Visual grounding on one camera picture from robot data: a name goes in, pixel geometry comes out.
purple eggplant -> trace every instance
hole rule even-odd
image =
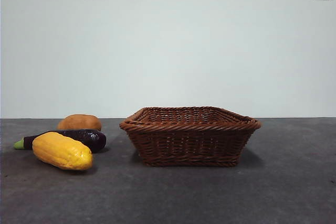
[[[56,130],[47,132],[57,132],[63,136],[67,136],[74,140],[80,141],[84,145],[89,147],[92,153],[99,152],[106,145],[106,136],[97,130],[79,129],[79,130]],[[22,150],[32,150],[33,140],[44,133],[35,136],[25,136],[20,141],[14,144],[14,148]]]

wicker basket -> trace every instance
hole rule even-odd
[[[152,107],[120,127],[146,165],[232,167],[261,123],[215,107]]]

brown potato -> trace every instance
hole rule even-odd
[[[67,116],[57,125],[59,130],[94,129],[101,130],[101,122],[94,115],[74,114]]]

yellow corn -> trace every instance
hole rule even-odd
[[[92,167],[89,147],[56,132],[47,132],[34,139],[35,156],[64,170],[86,170]]]

gray floor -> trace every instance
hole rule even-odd
[[[260,119],[234,168],[146,167],[103,119],[86,172],[14,150],[57,119],[1,120],[1,223],[336,223],[336,118]]]

